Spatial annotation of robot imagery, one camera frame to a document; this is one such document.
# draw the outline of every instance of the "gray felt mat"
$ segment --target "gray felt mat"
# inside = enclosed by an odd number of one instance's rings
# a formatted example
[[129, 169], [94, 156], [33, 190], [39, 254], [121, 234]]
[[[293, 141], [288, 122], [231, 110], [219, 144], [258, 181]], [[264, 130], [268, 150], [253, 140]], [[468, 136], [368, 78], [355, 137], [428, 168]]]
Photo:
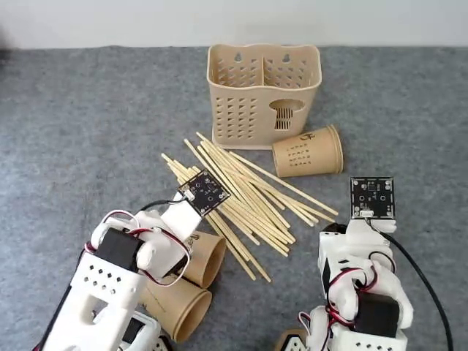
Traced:
[[[348, 220], [350, 176], [396, 178], [396, 237], [438, 292], [456, 349], [468, 342], [468, 50], [322, 48], [323, 83], [308, 128], [334, 123], [345, 172], [291, 182]], [[209, 135], [206, 48], [99, 48], [1, 54], [1, 350], [30, 350], [102, 215], [165, 198], [177, 183], [161, 152]], [[243, 155], [273, 171], [271, 153]], [[231, 254], [202, 325], [177, 350], [272, 350], [296, 314], [323, 303], [317, 234], [287, 214], [288, 258], [250, 245], [273, 283], [253, 282]], [[429, 294], [397, 252], [415, 307], [409, 350], [445, 350]]]

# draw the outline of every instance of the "utensil holder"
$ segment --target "utensil holder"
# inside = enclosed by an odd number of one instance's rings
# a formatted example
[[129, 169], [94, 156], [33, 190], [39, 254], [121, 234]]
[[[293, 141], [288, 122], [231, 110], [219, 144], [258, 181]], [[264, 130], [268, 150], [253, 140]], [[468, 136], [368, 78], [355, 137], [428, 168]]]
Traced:
[[215, 45], [207, 79], [213, 141], [223, 148], [271, 149], [299, 135], [322, 82], [315, 46]]

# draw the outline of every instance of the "brown paper cup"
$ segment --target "brown paper cup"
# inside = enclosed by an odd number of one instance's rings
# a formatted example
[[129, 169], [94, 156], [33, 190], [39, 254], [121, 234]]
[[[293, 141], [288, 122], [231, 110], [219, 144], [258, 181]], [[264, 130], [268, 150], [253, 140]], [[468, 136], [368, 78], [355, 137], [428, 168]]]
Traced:
[[335, 126], [273, 144], [273, 159], [278, 177], [341, 173], [343, 150]]
[[148, 281], [140, 303], [176, 342], [186, 341], [201, 323], [211, 303], [211, 292], [181, 279], [172, 287]]
[[226, 252], [226, 240], [217, 235], [194, 232], [188, 244], [192, 246], [192, 257], [184, 278], [206, 289], [221, 267]]

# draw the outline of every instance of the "black cable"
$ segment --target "black cable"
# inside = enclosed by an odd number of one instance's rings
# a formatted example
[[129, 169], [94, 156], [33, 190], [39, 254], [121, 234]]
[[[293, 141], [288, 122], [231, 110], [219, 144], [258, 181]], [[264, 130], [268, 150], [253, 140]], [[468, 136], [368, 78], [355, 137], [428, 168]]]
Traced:
[[187, 197], [183, 196], [180, 200], [156, 200], [156, 201], [153, 201], [152, 203], [144, 205], [142, 208], [140, 208], [140, 211], [146, 211], [149, 208], [154, 207], [154, 206], [175, 205], [176, 203], [181, 203], [182, 201], [185, 201], [186, 199], [187, 199]]
[[367, 258], [369, 258], [371, 260], [372, 258], [372, 255], [373, 254], [381, 254], [382, 256], [386, 257], [387, 260], [390, 261], [390, 264], [392, 266], [392, 273], [395, 273], [396, 272], [396, 265], [395, 265], [395, 261], [393, 261], [392, 257], [388, 256], [386, 253], [384, 252], [381, 252], [381, 251], [373, 251], [369, 254], [369, 256]]
[[381, 232], [380, 230], [375, 228], [372, 225], [372, 223], [371, 223], [371, 221], [369, 219], [366, 219], [366, 223], [370, 226], [370, 228], [372, 228], [373, 230], [378, 232], [381, 236], [383, 236], [385, 239], [387, 239], [393, 245], [395, 245], [401, 251], [401, 253], [407, 258], [409, 263], [411, 263], [412, 267], [415, 269], [416, 273], [419, 275], [419, 277], [423, 281], [424, 285], [426, 286], [427, 290], [429, 291], [429, 294], [431, 294], [432, 300], [434, 301], [434, 303], [435, 303], [435, 305], [437, 307], [437, 311], [440, 314], [440, 318], [442, 319], [442, 324], [444, 325], [445, 337], [447, 338], [448, 350], [453, 351], [453, 338], [452, 338], [452, 330], [450, 329], [450, 323], [448, 322], [448, 318], [447, 318], [447, 315], [445, 313], [445, 310], [442, 307], [442, 304], [440, 303], [440, 300], [437, 297], [436, 292], [432, 288], [431, 283], [429, 283], [429, 280], [426, 278], [426, 276], [424, 275], [422, 270], [419, 268], [418, 264], [413, 260], [413, 258], [409, 254], [409, 252], [393, 236], [391, 236], [388, 233]]

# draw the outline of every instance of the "hole pattern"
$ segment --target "hole pattern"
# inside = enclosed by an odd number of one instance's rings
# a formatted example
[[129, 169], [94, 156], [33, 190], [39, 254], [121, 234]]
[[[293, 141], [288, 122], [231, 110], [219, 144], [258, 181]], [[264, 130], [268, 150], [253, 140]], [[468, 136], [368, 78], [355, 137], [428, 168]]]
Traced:
[[257, 99], [216, 98], [216, 137], [252, 139], [255, 136]]
[[[383, 350], [385, 346], [382, 345], [373, 345], [373, 344], [361, 344], [359, 341], [355, 343], [356, 349], [362, 350]], [[392, 347], [385, 347], [387, 351], [393, 351]]]
[[267, 86], [304, 88], [310, 85], [310, 78], [305, 79], [308, 75], [312, 76], [312, 70], [307, 66], [307, 60], [296, 62], [293, 57], [286, 54], [282, 60], [275, 61], [267, 58], [263, 64], [265, 85]]
[[262, 61], [245, 58], [241, 53], [221, 58], [214, 67], [213, 80], [222, 86], [246, 88], [262, 85]]
[[[89, 270], [90, 270], [90, 271], [93, 271], [93, 270], [94, 270], [94, 266], [93, 266], [93, 265], [90, 265], [90, 266], [89, 266]], [[102, 270], [102, 268], [99, 268], [99, 269], [97, 270], [97, 273], [98, 273], [99, 275], [104, 274], [104, 279], [105, 279], [105, 277], [107, 277], [107, 279], [112, 279], [112, 278], [113, 278], [113, 275], [112, 275], [111, 272], [105, 274], [105, 272], [104, 272], [104, 270]], [[101, 284], [102, 282], [98, 282], [98, 280], [94, 280], [93, 282], [91, 282], [88, 276], [85, 276], [85, 277], [83, 278], [83, 281], [84, 281], [85, 283], [90, 282], [94, 287], [97, 287], [97, 286], [99, 285], [101, 290], [106, 290], [106, 289], [107, 289], [107, 285], [106, 285], [106, 284]], [[118, 276], [118, 277], [115, 279], [115, 281], [116, 281], [117, 283], [120, 283], [120, 282], [122, 281], [122, 278], [121, 278], [120, 276]], [[110, 293], [111, 293], [111, 294], [115, 294], [115, 293], [116, 293], [116, 290], [115, 290], [115, 289], [112, 289], [112, 290], [110, 290]]]
[[288, 130], [291, 128], [291, 121], [293, 119], [293, 109], [286, 107], [275, 108], [276, 110], [276, 130]]

